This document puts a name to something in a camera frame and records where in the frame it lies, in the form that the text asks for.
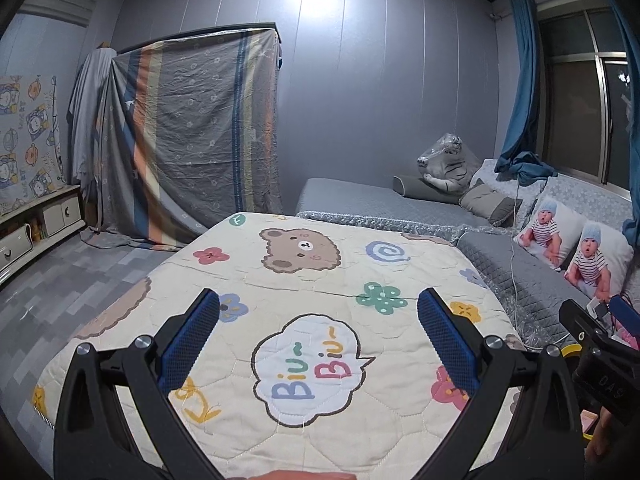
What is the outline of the right hand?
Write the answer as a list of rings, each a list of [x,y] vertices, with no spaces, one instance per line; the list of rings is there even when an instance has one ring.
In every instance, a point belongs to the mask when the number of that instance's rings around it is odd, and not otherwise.
[[[639,426],[620,422],[607,409],[600,409],[600,416],[593,436],[586,447],[586,462],[591,466],[614,463],[639,445]]]

